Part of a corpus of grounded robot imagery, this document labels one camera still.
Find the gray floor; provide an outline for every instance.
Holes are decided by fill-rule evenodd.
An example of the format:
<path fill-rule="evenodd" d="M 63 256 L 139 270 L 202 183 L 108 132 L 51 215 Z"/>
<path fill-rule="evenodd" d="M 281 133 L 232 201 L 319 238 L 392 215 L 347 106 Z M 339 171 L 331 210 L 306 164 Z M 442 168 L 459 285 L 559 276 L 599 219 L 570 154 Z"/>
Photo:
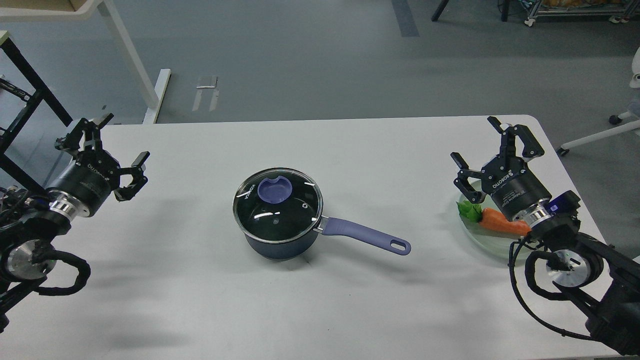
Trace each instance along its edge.
<path fill-rule="evenodd" d="M 524 113 L 560 145 L 625 111 L 640 45 L 637 19 L 540 18 L 528 28 L 523 14 L 500 22 L 493 0 L 452 0 L 439 22 L 430 21 L 439 1 L 409 0 L 413 37 L 401 35 L 411 17 L 394 12 L 402 0 L 114 2 L 151 77 L 172 69 L 160 123 Z M 0 28 L 72 116 L 142 121 L 146 106 L 98 13 Z M 220 79 L 214 111 L 210 98 L 192 109 L 202 76 Z M 640 137 L 627 133 L 563 158 L 606 241 L 632 257 L 639 156 Z"/>

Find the glass lid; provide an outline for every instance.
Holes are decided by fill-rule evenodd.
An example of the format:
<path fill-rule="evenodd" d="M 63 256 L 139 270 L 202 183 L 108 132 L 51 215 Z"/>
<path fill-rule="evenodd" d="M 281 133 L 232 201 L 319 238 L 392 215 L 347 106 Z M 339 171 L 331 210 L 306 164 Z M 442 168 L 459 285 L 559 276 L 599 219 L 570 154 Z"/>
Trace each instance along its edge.
<path fill-rule="evenodd" d="M 309 232 L 320 219 L 322 205 L 320 190 L 309 176 L 291 168 L 271 168 L 240 186 L 234 216 L 252 238 L 283 243 Z"/>

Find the carrot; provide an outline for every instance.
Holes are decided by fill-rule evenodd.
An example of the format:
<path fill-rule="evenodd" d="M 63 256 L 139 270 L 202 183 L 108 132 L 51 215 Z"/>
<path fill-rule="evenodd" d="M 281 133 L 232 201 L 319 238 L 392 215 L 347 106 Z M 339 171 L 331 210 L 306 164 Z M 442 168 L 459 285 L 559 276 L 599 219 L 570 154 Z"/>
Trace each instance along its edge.
<path fill-rule="evenodd" d="M 523 220 L 509 221 L 496 209 L 482 209 L 479 204 L 471 204 L 469 201 L 457 202 L 457 204 L 460 215 L 468 218 L 487 230 L 516 234 L 520 236 L 526 236 L 527 233 L 531 231 L 531 228 Z"/>

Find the glass plate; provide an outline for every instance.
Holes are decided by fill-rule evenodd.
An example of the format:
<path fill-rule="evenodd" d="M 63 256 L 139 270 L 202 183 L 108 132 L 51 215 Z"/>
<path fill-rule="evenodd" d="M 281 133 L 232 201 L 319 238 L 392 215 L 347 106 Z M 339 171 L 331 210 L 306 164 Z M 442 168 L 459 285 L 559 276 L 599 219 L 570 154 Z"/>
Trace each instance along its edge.
<path fill-rule="evenodd" d="M 471 186 L 476 190 L 480 190 L 480 181 L 472 183 Z M 461 194 L 458 202 L 465 201 L 466 199 L 467 198 Z M 493 208 L 498 210 L 498 207 L 488 195 L 484 198 L 484 202 L 482 202 L 480 206 L 482 206 L 483 209 Z M 487 230 L 462 215 L 458 216 L 460 217 L 462 229 L 474 243 L 478 244 L 478 246 L 491 255 L 501 259 L 509 259 L 509 246 L 511 246 L 512 242 L 519 239 L 518 235 Z M 525 259 L 525 255 L 528 255 L 530 252 L 531 250 L 523 247 L 522 250 L 520 250 L 518 260 Z"/>

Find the white chair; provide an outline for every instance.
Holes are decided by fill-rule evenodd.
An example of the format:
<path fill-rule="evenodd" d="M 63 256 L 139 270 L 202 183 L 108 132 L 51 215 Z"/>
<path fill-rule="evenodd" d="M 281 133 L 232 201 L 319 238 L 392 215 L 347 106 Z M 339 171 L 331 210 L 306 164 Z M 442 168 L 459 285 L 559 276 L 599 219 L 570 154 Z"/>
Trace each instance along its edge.
<path fill-rule="evenodd" d="M 0 0 L 0 22 L 86 20 L 98 9 L 147 104 L 143 124 L 154 124 L 171 76 L 161 69 L 153 86 L 112 0 Z"/>
<path fill-rule="evenodd" d="M 633 72 L 633 76 L 631 77 L 631 81 L 629 82 L 629 86 L 634 89 L 635 95 L 629 105 L 627 106 L 627 111 L 620 115 L 611 115 L 609 117 L 609 122 L 611 124 L 619 124 L 623 120 L 631 119 L 631 118 L 640 118 L 640 47 L 636 51 L 636 55 L 634 56 L 633 62 L 631 63 L 631 71 Z M 608 138 L 613 135 L 625 133 L 627 131 L 635 130 L 640 127 L 640 120 L 636 120 L 633 122 L 629 122 L 628 124 L 620 125 L 614 127 L 613 129 L 601 131 L 599 133 L 585 136 L 584 138 L 579 138 L 577 140 L 564 143 L 560 145 L 560 147 L 556 150 L 558 155 L 564 156 L 569 152 L 569 149 L 574 148 L 576 146 L 584 145 L 586 143 L 594 142 L 596 140 Z"/>

